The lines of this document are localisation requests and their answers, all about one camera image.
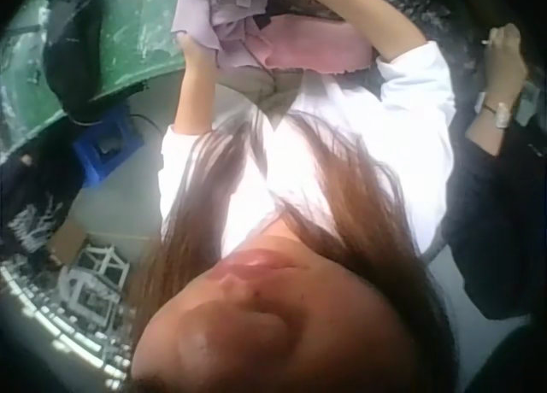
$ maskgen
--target cable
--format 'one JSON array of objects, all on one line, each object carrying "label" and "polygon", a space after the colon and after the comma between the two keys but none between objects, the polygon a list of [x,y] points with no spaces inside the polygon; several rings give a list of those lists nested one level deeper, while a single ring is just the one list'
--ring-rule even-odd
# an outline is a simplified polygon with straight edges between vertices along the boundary
[{"label": "cable", "polygon": [[146,122],[148,122],[151,126],[153,126],[156,131],[158,131],[158,133],[163,137],[163,134],[164,132],[162,130],[160,130],[160,127],[157,126],[157,124],[151,120],[150,118],[148,118],[146,115],[142,115],[142,114],[129,114],[130,117],[132,118],[140,118],[141,120],[145,120]]}]

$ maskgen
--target gray floor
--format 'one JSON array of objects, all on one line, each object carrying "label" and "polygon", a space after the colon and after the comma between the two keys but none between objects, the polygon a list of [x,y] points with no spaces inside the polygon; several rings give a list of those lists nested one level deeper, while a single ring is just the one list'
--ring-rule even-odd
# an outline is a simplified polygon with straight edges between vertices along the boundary
[{"label": "gray floor", "polygon": [[[132,112],[145,114],[165,128],[174,118],[179,84],[179,73],[151,81],[149,90],[131,98]],[[95,240],[113,243],[132,261],[146,252],[147,241],[160,224],[161,136],[144,122],[139,127],[146,145],[97,188],[83,190],[72,210],[72,216]],[[525,320],[485,319],[465,295],[448,247],[431,264],[431,271],[442,288],[456,331],[463,388],[497,344]]]}]

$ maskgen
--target wristwatch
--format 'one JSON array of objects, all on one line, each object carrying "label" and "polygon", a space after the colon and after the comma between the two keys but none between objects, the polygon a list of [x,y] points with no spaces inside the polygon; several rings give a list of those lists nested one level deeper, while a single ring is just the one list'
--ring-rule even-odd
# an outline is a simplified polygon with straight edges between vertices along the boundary
[{"label": "wristwatch", "polygon": [[509,111],[507,105],[504,103],[499,103],[494,109],[493,107],[490,107],[488,104],[485,103],[485,97],[485,92],[481,92],[479,94],[479,100],[477,101],[477,105],[475,106],[477,114],[480,112],[481,109],[486,109],[487,111],[490,111],[494,114],[494,119],[496,120],[496,128],[507,128],[511,120],[511,112]]},{"label": "wristwatch", "polygon": [[482,108],[494,114],[494,118],[496,119],[496,128],[504,129],[509,126],[509,120],[511,120],[511,113],[509,112],[507,105],[505,105],[504,103],[499,103],[497,105],[497,109],[493,109],[492,107],[486,104],[483,104]]}]

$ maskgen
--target blue box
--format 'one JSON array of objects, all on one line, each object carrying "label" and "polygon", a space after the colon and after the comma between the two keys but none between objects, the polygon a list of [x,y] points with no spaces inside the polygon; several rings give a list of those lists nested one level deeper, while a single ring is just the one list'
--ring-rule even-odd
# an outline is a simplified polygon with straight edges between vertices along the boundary
[{"label": "blue box", "polygon": [[129,122],[129,107],[122,103],[106,111],[100,123],[90,126],[73,142],[85,171],[84,187],[98,185],[144,141]]}]

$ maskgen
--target woman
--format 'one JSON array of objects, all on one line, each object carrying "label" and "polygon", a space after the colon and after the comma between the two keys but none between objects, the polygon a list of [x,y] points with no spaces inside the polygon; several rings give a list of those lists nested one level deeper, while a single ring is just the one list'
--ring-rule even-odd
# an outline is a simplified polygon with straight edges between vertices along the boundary
[{"label": "woman", "polygon": [[444,214],[449,70],[383,0],[318,1],[381,54],[381,100],[306,73],[284,114],[290,92],[262,97],[287,78],[221,79],[257,109],[215,88],[215,56],[179,38],[130,391],[455,388],[454,341],[416,257]]}]

